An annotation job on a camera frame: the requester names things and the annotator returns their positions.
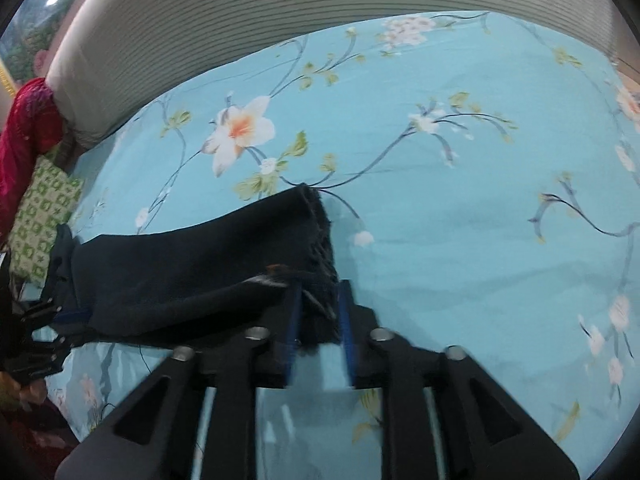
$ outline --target light blue bedsheet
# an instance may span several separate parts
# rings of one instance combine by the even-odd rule
[[[417,346],[466,347],[586,478],[640,400],[639,125],[609,61],[563,34],[493,12],[372,20],[147,105],[81,158],[71,225],[164,232],[314,184],[357,300]],[[50,394],[84,438],[163,355],[87,345]],[[380,477],[380,400],[343,367],[323,347],[261,393],[260,478]]]

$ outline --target white flower print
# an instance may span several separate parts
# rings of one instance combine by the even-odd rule
[[[447,113],[442,108],[436,108],[435,110],[432,110],[430,113],[430,116],[436,119],[444,117],[445,115],[447,115]]]
[[[625,170],[633,173],[636,170],[636,165],[631,160],[631,157],[628,156],[626,150],[622,146],[616,146],[616,153],[618,154],[618,158]]]
[[[136,216],[136,227],[140,229],[146,223],[146,219],[148,217],[149,217],[149,208],[143,207],[138,212],[138,216]]]
[[[604,346],[604,337],[600,333],[600,330],[598,330],[598,327],[596,327],[595,325],[591,325],[589,334],[591,334],[591,337],[589,338],[589,348],[591,350],[591,355],[596,357]]]
[[[260,165],[260,173],[263,175],[268,175],[276,171],[276,165],[278,163],[278,159],[274,157],[265,158]]]
[[[386,49],[391,50],[402,44],[418,45],[426,41],[423,32],[433,30],[436,23],[426,16],[404,16],[385,20],[383,24],[386,31],[381,34],[382,41],[386,42]]]
[[[61,388],[56,388],[53,391],[53,403],[56,405],[57,409],[60,411],[60,414],[67,418],[69,416],[69,411],[66,408],[66,391]]]
[[[92,378],[87,374],[84,374],[82,379],[80,379],[80,385],[82,386],[82,392],[84,393],[84,402],[92,406],[97,406],[98,398],[95,395],[94,380],[92,380]]]
[[[636,130],[640,132],[640,104],[638,104],[638,101],[636,101],[631,92],[623,86],[618,88],[616,100],[620,105],[620,109],[634,122]]]
[[[156,200],[164,200],[171,193],[171,186],[165,187],[159,194]]]
[[[200,150],[213,155],[216,176],[223,174],[246,148],[273,139],[275,127],[263,117],[269,101],[268,96],[260,96],[244,108],[232,105],[219,111],[216,129]]]
[[[629,326],[629,298],[624,294],[616,297],[609,309],[609,319],[618,332]]]
[[[609,369],[609,382],[616,386],[620,386],[622,377],[624,376],[620,360],[617,357],[612,357],[607,368]]]
[[[359,247],[372,244],[373,241],[373,235],[369,231],[360,231],[353,237],[353,243]]]
[[[420,130],[421,132],[434,134],[438,130],[438,123],[429,116],[410,114],[409,119],[411,120],[416,130]]]

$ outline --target orange flower center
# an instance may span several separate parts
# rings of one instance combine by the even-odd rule
[[[232,139],[244,137],[254,130],[254,118],[251,115],[242,115],[233,119],[229,126],[229,137]]]

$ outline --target green patterned cushion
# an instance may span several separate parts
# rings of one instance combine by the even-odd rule
[[[81,180],[69,178],[45,157],[38,159],[9,234],[12,272],[37,286],[44,285],[56,226],[69,220],[81,189]]]

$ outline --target black gripper frame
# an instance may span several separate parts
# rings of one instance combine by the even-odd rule
[[[51,301],[25,304],[21,315],[11,314],[2,331],[0,370],[7,371],[23,386],[62,371],[73,346],[86,341],[83,336],[58,336],[52,342],[34,341],[34,330],[50,325],[60,311]]]
[[[222,348],[175,349],[56,480],[189,479],[206,386],[217,390],[200,478],[255,480],[255,391],[287,386],[301,312],[302,286],[293,283],[282,304]],[[462,348],[419,349],[380,328],[348,282],[339,285],[338,318],[353,387],[383,392],[382,480],[443,472],[450,480],[578,480],[562,450]]]

